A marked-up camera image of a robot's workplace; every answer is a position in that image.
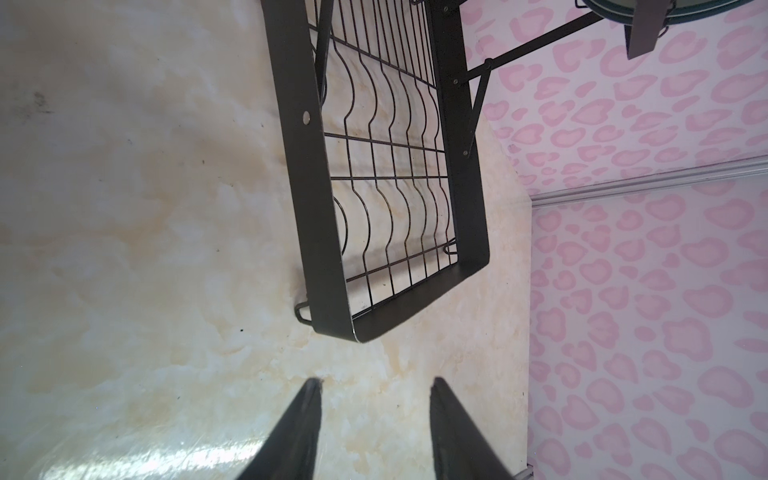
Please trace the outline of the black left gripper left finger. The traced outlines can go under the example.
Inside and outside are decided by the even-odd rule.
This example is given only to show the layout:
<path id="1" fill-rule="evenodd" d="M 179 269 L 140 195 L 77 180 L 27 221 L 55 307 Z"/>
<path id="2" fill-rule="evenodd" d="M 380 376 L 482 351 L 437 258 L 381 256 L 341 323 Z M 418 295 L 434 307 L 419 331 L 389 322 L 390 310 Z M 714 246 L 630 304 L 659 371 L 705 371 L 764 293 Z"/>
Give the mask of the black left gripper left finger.
<path id="1" fill-rule="evenodd" d="M 322 420 L 322 381 L 307 379 L 238 479 L 312 479 Z"/>

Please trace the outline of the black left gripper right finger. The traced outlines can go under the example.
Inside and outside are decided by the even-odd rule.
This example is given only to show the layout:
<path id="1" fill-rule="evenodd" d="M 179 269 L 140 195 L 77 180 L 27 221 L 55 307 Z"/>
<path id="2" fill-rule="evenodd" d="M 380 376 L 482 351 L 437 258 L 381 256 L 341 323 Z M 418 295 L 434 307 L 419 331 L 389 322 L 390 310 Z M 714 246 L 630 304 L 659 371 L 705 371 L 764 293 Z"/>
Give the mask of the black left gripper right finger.
<path id="1" fill-rule="evenodd" d="M 436 479 L 512 479 L 442 377 L 430 390 L 430 431 Z"/>

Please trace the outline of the dark green rim plate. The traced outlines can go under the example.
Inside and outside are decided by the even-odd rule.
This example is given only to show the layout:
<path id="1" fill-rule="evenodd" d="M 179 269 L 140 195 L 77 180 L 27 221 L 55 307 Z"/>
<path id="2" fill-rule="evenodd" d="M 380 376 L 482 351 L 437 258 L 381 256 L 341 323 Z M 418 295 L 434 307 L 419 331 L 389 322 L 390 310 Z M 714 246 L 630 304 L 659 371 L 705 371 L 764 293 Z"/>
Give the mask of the dark green rim plate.
<path id="1" fill-rule="evenodd" d="M 668 7 L 665 24 L 677 25 L 705 19 L 750 2 L 751 0 L 664 1 L 664 5 Z M 637 2 L 635 0 L 584 0 L 582 4 L 605 19 L 630 25 Z"/>

